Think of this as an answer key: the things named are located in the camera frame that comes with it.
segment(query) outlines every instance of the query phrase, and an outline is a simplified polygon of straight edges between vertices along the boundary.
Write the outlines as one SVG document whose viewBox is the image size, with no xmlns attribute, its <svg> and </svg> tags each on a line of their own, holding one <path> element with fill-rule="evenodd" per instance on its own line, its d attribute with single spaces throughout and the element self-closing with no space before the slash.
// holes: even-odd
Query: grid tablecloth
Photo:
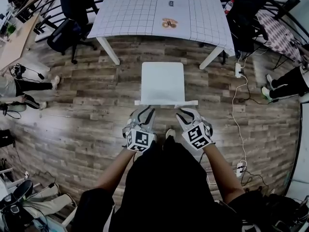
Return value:
<svg viewBox="0 0 309 232">
<path fill-rule="evenodd" d="M 259 40 L 261 43 L 274 52 L 281 53 L 293 61 L 301 61 L 298 48 L 294 48 L 290 43 L 294 39 L 291 31 L 273 17 L 261 11 L 258 11 L 256 17 L 268 35 L 268 41 Z"/>
<path fill-rule="evenodd" d="M 220 0 L 104 0 L 88 38 L 156 35 L 218 45 L 234 55 Z"/>
</svg>

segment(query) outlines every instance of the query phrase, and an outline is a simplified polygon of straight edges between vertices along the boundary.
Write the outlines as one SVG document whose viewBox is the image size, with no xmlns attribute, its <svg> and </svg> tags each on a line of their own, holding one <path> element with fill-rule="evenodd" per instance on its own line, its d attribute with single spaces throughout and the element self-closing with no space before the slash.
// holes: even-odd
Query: bottle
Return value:
<svg viewBox="0 0 309 232">
<path fill-rule="evenodd" d="M 233 4 L 234 4 L 234 0 L 231 0 L 230 2 L 228 2 L 225 7 L 224 7 L 224 13 L 225 15 L 227 15 L 230 10 L 233 8 Z"/>
</svg>

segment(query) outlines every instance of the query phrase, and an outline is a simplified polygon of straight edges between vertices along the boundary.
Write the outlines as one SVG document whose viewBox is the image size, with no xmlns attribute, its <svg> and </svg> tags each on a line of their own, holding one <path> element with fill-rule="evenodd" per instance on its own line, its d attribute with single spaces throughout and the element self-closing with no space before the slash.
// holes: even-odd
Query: power strip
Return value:
<svg viewBox="0 0 309 232">
<path fill-rule="evenodd" d="M 236 63 L 235 64 L 235 77 L 241 78 L 240 73 L 241 73 L 241 65 Z"/>
<path fill-rule="evenodd" d="M 237 163 L 237 169 L 236 169 L 236 177 L 239 178 L 242 176 L 242 171 L 243 171 L 243 163 L 239 162 Z"/>
</svg>

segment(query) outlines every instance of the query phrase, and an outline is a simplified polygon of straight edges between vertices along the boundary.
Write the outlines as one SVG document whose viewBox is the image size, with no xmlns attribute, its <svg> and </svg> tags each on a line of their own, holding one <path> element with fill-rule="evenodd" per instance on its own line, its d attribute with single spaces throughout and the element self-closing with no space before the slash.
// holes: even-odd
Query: hand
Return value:
<svg viewBox="0 0 309 232">
<path fill-rule="evenodd" d="M 176 114 L 178 122 L 184 131 L 183 137 L 185 140 L 196 150 L 209 144 L 214 144 L 211 139 L 213 133 L 211 124 L 195 109 L 181 108 L 180 110 L 192 118 L 192 120 L 188 122 L 182 115 Z"/>
<path fill-rule="evenodd" d="M 127 148 L 142 152 L 150 148 L 155 135 L 152 131 L 155 109 L 142 107 L 131 113 L 127 125 L 122 129 L 122 135 L 126 138 Z"/>
<path fill-rule="evenodd" d="M 23 96 L 17 96 L 16 101 L 19 102 L 19 103 L 25 103 L 26 97 L 24 95 Z"/>
</svg>

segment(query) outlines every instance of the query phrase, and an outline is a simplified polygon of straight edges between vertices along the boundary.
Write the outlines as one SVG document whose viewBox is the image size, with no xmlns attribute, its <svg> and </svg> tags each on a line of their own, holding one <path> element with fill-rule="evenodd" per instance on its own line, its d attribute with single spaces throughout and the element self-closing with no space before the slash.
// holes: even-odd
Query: grid paper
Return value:
<svg viewBox="0 0 309 232">
<path fill-rule="evenodd" d="M 220 0 L 104 0 L 88 38 L 115 35 L 156 35 L 218 45 L 234 55 L 231 32 Z M 177 29 L 162 27 L 174 10 Z"/>
</svg>

